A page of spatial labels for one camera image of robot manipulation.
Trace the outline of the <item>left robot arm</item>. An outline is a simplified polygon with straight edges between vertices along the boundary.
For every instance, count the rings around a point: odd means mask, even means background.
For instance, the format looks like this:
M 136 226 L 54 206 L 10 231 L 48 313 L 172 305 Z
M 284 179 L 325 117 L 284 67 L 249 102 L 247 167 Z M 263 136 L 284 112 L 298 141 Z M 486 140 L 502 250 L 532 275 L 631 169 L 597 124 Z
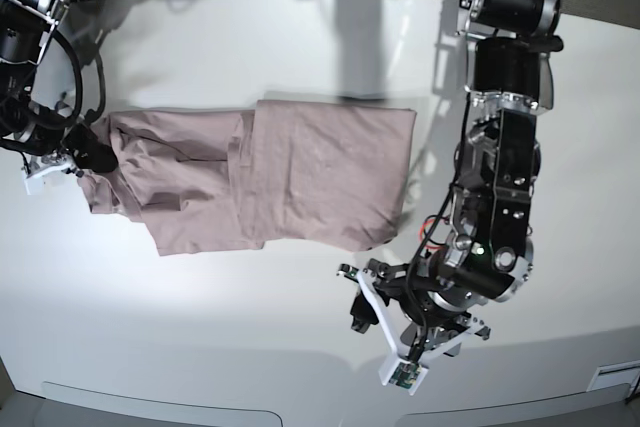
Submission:
M 560 0 L 459 0 L 466 98 L 454 176 L 408 262 L 374 260 L 346 271 L 359 283 L 354 331 L 384 325 L 389 304 L 397 302 L 410 337 L 389 342 L 415 358 L 466 334 L 486 336 L 471 308 L 507 301 L 526 282 L 541 167 L 536 125 L 554 102 L 549 58 L 563 48 L 559 15 Z

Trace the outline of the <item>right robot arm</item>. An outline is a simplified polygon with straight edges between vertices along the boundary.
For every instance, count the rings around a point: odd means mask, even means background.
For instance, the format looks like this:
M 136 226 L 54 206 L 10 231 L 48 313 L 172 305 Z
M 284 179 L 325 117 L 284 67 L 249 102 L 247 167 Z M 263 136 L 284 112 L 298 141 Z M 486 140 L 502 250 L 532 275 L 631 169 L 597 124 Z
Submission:
M 69 160 L 65 170 L 111 173 L 118 167 L 112 147 L 91 130 L 106 107 L 104 66 L 95 57 L 98 107 L 82 113 L 80 59 L 59 27 L 75 0 L 1 0 L 1 148 L 45 160 Z M 68 114 L 32 100 L 37 69 L 56 43 L 69 60 L 75 96 Z

